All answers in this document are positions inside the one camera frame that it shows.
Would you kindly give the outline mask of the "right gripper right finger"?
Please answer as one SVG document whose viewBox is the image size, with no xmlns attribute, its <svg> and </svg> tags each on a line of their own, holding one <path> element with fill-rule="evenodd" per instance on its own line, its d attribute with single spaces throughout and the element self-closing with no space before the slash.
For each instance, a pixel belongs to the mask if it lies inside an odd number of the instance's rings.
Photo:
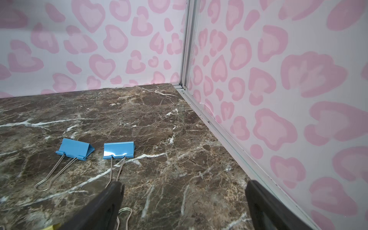
<svg viewBox="0 0 368 230">
<path fill-rule="evenodd" d="M 311 227 L 293 214 L 258 181 L 251 180 L 245 195 L 256 230 L 310 230 Z"/>
</svg>

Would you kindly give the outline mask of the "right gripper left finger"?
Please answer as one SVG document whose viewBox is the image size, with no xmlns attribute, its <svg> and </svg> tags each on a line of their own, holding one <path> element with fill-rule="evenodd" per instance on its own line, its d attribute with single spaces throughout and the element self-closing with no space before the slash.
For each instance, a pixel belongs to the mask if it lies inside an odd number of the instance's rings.
<svg viewBox="0 0 368 230">
<path fill-rule="evenodd" d="M 64 223 L 61 230 L 114 230 L 125 185 L 112 182 L 85 207 Z"/>
</svg>

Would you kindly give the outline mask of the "blue binder clip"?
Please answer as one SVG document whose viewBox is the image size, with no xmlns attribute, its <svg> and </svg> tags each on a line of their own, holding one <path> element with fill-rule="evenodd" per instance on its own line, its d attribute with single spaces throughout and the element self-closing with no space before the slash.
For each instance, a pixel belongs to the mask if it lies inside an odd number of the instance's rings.
<svg viewBox="0 0 368 230">
<path fill-rule="evenodd" d="M 86 142 L 81 142 L 77 140 L 72 139 L 66 139 L 64 138 L 62 140 L 62 143 L 59 147 L 59 149 L 56 151 L 56 154 L 60 156 L 60 159 L 57 161 L 57 163 L 53 166 L 51 171 L 48 173 L 48 175 L 38 182 L 34 188 L 37 192 L 46 192 L 48 191 L 54 181 L 62 174 L 64 173 L 72 164 L 74 164 L 76 161 L 86 161 L 87 158 L 95 151 L 95 148 L 90 144 Z M 42 185 L 44 182 L 46 182 L 51 175 L 55 172 L 55 170 L 58 168 L 58 166 L 61 164 L 61 162 L 65 158 L 70 158 L 71 160 L 66 164 L 49 182 L 47 188 L 45 189 L 39 189 L 38 187 Z"/>
<path fill-rule="evenodd" d="M 116 181 L 119 180 L 119 177 L 122 172 L 122 168 L 126 163 L 128 158 L 134 157 L 135 144 L 134 142 L 115 142 L 115 143 L 105 143 L 104 144 L 104 152 L 103 159 L 110 160 L 110 177 L 106 188 L 110 185 L 113 180 L 113 160 L 114 159 L 122 159 L 122 163 L 119 169 L 119 172 L 116 177 Z"/>
</svg>

